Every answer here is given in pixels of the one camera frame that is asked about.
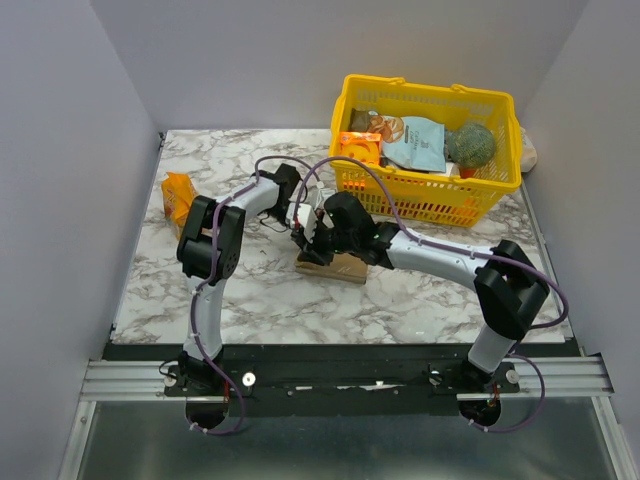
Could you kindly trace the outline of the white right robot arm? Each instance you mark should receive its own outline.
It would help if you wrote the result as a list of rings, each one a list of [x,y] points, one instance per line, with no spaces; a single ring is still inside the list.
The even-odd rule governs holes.
[[[439,242],[394,222],[376,222],[348,192],[329,196],[317,212],[292,203],[286,219],[304,262],[328,266],[338,254],[367,265],[434,275],[475,292],[484,326],[460,367],[460,379],[480,392],[496,380],[496,370],[530,330],[550,288],[514,242],[472,247]]]

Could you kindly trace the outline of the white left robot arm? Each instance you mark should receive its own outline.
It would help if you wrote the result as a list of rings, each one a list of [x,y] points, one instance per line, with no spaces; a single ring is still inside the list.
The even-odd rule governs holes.
[[[222,297],[240,260],[247,221],[265,213],[283,227],[290,197],[301,181],[295,167],[283,164],[258,171],[248,183],[217,199],[198,196],[181,234],[177,259],[191,289],[188,336],[179,365],[187,382],[201,395],[214,393],[222,380],[212,364],[222,351]]]

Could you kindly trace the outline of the brown cardboard express box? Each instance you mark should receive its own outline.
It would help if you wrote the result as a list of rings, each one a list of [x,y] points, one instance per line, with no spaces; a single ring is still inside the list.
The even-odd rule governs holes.
[[[349,254],[335,254],[332,262],[327,266],[305,262],[299,254],[295,260],[295,270],[304,275],[340,280],[358,285],[364,285],[368,275],[368,265],[362,260]]]

